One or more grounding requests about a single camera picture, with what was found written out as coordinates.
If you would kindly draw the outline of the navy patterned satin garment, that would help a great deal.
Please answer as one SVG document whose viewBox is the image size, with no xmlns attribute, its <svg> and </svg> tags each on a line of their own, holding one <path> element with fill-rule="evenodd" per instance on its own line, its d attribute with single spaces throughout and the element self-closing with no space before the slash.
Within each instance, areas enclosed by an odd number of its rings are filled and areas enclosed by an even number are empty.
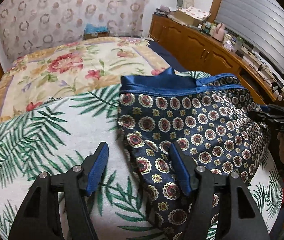
<svg viewBox="0 0 284 240">
<path fill-rule="evenodd" d="M 197 79 L 167 69 L 121 78 L 118 129 L 167 239 L 181 237 L 190 210 L 170 145 L 177 143 L 195 165 L 223 176 L 236 172 L 249 184 L 271 138 L 265 124 L 248 117 L 259 109 L 230 73 Z"/>
</svg>

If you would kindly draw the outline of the palm leaf white blanket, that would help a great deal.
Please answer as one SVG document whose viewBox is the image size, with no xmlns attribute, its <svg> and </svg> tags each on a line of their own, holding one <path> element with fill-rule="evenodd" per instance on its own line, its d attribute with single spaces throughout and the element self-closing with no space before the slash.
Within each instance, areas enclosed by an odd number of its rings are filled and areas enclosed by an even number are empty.
<svg viewBox="0 0 284 240">
<path fill-rule="evenodd" d="M 146 195 L 119 146 L 116 110 L 119 85 L 82 95 L 52 98 L 37 109 L 0 124 L 0 238 L 36 176 L 59 174 L 81 164 L 99 142 L 110 155 L 96 196 L 87 199 L 99 239 L 164 239 L 147 220 Z"/>
</svg>

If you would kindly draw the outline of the long wooden sideboard cabinet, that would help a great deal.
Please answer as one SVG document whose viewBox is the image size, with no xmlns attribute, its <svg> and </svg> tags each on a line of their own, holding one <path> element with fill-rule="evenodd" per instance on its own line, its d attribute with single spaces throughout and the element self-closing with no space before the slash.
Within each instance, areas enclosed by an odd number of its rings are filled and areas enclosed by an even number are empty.
<svg viewBox="0 0 284 240">
<path fill-rule="evenodd" d="M 199 31 L 165 17 L 153 15 L 150 37 L 174 56 L 187 70 L 217 75 L 231 73 L 249 89 L 257 103 L 284 107 L 284 100 L 272 91 L 273 78 L 258 71 L 257 63 L 248 63 L 220 42 Z"/>
</svg>

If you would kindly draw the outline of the pink kettle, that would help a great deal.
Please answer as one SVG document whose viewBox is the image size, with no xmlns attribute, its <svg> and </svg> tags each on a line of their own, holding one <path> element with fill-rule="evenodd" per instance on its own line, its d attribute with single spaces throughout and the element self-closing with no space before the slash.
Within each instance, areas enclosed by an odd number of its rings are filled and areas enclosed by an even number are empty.
<svg viewBox="0 0 284 240">
<path fill-rule="evenodd" d="M 223 23 L 219 23 L 216 26 L 216 28 L 215 28 L 215 30 L 213 32 L 212 37 L 214 39 L 216 39 L 217 41 L 222 42 L 223 39 L 224 39 L 224 35 L 225 35 L 225 25 Z"/>
</svg>

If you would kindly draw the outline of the floral bed blanket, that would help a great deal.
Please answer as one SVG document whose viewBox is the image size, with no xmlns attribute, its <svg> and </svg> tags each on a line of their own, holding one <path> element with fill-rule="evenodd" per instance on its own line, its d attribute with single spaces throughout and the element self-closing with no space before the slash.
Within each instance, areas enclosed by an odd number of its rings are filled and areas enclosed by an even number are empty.
<svg viewBox="0 0 284 240">
<path fill-rule="evenodd" d="M 169 64 L 136 37 L 100 37 L 18 58 L 0 80 L 0 123 L 63 98 L 120 82 L 123 75 L 158 75 Z"/>
</svg>

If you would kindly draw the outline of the grey roller window blind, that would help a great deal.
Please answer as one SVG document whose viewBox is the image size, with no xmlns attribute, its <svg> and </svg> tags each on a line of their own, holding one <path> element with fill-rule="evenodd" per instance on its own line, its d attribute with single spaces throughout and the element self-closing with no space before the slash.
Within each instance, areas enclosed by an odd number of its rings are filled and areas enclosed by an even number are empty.
<svg viewBox="0 0 284 240">
<path fill-rule="evenodd" d="M 284 74 L 284 10 L 276 0 L 222 0 L 216 20 L 257 47 Z"/>
</svg>

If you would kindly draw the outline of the navy bed sheet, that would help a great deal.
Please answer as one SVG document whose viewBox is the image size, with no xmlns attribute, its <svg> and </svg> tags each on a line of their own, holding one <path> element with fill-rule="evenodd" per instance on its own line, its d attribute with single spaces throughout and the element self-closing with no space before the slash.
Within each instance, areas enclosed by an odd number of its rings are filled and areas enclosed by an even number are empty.
<svg viewBox="0 0 284 240">
<path fill-rule="evenodd" d="M 170 67 L 178 72 L 186 72 L 187 70 L 178 62 L 178 60 L 168 52 L 164 47 L 155 41 L 149 41 L 149 48 L 162 57 Z"/>
</svg>

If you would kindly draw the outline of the cardboard box with floral cloth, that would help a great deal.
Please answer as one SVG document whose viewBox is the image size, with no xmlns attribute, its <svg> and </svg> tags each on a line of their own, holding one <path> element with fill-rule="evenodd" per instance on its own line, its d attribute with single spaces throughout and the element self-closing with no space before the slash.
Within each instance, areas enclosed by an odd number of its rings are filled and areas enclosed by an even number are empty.
<svg viewBox="0 0 284 240">
<path fill-rule="evenodd" d="M 195 7 L 177 9 L 174 17 L 185 25 L 198 26 L 206 21 L 211 15 L 210 12 L 203 11 Z"/>
</svg>

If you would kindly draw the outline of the blue cloth on box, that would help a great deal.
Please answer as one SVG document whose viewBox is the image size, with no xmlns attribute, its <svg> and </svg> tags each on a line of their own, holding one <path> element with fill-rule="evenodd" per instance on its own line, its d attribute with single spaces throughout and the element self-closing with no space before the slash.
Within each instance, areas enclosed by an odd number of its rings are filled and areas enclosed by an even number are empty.
<svg viewBox="0 0 284 240">
<path fill-rule="evenodd" d="M 106 26 L 95 26 L 93 24 L 87 23 L 84 35 L 91 37 L 98 37 L 99 35 L 108 35 L 109 29 Z"/>
</svg>

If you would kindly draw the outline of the small grey desk fan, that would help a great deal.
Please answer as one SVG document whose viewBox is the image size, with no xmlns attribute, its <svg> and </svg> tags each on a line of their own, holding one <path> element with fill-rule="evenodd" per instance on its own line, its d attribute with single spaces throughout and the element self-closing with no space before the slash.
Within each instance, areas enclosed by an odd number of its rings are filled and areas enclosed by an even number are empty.
<svg viewBox="0 0 284 240">
<path fill-rule="evenodd" d="M 183 3 L 184 3 L 184 0 L 177 0 L 176 1 L 177 8 L 182 8 L 183 7 Z"/>
</svg>

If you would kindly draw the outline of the circle patterned lace curtain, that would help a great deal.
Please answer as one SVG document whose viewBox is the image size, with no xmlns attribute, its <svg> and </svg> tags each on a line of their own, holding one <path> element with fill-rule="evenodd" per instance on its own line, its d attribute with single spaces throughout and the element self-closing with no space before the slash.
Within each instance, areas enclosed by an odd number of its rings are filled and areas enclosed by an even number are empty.
<svg viewBox="0 0 284 240">
<path fill-rule="evenodd" d="M 140 36 L 149 0 L 4 0 L 0 39 L 10 62 L 34 51 L 82 39 L 85 27 Z"/>
</svg>

